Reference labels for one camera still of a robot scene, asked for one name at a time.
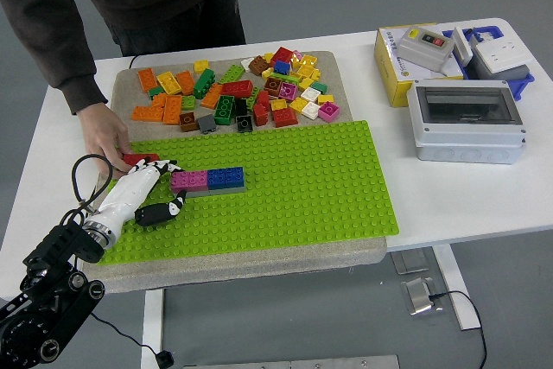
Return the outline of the person's right hand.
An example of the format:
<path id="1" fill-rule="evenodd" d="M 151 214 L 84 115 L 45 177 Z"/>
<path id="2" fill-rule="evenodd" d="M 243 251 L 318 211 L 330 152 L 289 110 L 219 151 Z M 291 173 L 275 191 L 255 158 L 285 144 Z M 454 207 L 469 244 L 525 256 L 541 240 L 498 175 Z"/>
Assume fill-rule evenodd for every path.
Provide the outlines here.
<path id="1" fill-rule="evenodd" d="M 113 177 L 119 178 L 130 170 L 123 155 L 133 152 L 127 126 L 105 104 L 89 105 L 77 112 L 86 152 L 104 156 L 114 168 Z"/>

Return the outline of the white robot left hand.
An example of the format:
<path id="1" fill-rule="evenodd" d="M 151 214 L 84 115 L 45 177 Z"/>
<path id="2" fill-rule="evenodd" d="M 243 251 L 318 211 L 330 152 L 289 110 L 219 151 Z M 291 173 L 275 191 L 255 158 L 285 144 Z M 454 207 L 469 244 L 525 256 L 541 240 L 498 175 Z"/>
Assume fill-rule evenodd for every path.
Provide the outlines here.
<path id="1" fill-rule="evenodd" d="M 84 229 L 100 232 L 109 244 L 115 244 L 123 224 L 134 218 L 158 179 L 167 172 L 180 169 L 176 160 L 146 162 L 140 160 L 105 197 L 97 212 L 86 219 Z"/>

